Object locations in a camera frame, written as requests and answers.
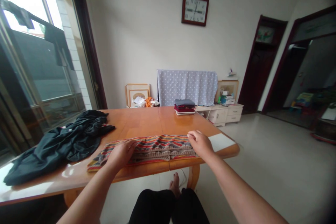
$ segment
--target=wall clock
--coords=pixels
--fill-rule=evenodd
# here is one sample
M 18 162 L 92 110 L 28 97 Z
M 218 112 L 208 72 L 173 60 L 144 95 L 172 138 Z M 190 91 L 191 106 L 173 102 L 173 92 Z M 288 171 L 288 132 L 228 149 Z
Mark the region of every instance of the wall clock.
M 182 23 L 205 26 L 209 0 L 183 0 Z

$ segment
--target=bare foot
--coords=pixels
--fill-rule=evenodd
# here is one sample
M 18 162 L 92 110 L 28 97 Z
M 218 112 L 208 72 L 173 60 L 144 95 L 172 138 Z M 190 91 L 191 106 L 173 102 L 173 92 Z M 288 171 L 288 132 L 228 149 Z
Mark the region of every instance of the bare foot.
M 179 189 L 180 178 L 178 173 L 174 173 L 174 181 L 170 182 L 169 190 L 172 191 L 176 198 L 181 195 L 181 191 Z

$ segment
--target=wooden picture frame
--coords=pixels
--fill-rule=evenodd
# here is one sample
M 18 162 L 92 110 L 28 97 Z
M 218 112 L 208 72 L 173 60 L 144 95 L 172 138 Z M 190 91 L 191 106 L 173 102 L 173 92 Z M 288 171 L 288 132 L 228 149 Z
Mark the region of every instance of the wooden picture frame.
M 204 23 L 197 22 L 197 21 L 192 21 L 192 20 L 186 20 L 185 19 L 185 12 L 186 12 L 186 0 L 182 1 L 182 23 L 186 24 L 192 24 L 192 25 L 197 25 L 197 26 L 206 26 L 207 23 L 207 17 L 208 17 L 208 8 L 209 8 L 209 0 L 201 0 L 206 2 L 206 10 L 205 10 L 205 18 L 204 18 Z
M 142 84 L 138 84 L 138 83 L 129 83 L 125 86 L 125 97 L 126 97 L 126 106 L 127 107 L 131 107 L 131 97 L 130 97 L 130 92 L 129 90 L 148 90 L 148 96 L 150 96 L 151 94 L 151 87 L 149 84 L 146 83 L 142 83 Z
M 235 103 L 237 103 L 237 92 L 238 92 L 238 86 L 239 86 L 239 81 L 238 80 L 220 80 L 218 81 L 218 88 L 217 88 L 217 92 L 215 95 L 215 102 L 218 102 L 218 98 L 220 96 L 220 91 L 221 91 L 221 87 L 222 86 L 234 86 L 233 87 L 233 94 L 234 94 L 234 99 L 235 99 Z
M 130 90 L 128 91 L 129 99 L 130 99 L 130 102 L 131 102 L 130 107 L 134 107 L 134 106 L 135 106 L 135 103 L 133 103 L 132 101 L 135 99 L 133 96 L 134 96 L 136 93 L 147 94 L 147 96 L 144 95 L 144 97 L 142 97 L 142 98 L 144 98 L 144 99 L 147 99 L 147 98 L 149 97 L 149 90 L 148 90 L 148 89 L 130 89 Z

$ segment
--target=black pants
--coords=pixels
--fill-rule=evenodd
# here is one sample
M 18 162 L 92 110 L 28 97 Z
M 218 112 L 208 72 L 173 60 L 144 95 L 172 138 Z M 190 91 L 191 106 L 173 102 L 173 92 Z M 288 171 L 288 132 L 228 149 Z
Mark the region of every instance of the black pants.
M 170 218 L 174 224 L 209 223 L 196 193 L 192 189 L 183 188 L 178 199 L 170 190 L 142 191 L 136 201 L 129 224 L 169 224 Z

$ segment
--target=person's left hand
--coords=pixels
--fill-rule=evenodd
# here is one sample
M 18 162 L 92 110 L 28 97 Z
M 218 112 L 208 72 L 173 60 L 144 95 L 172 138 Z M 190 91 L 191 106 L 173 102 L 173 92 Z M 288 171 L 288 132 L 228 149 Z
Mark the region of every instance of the person's left hand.
M 119 171 L 130 160 L 136 145 L 136 141 L 131 139 L 119 142 L 111 151 L 105 165 Z

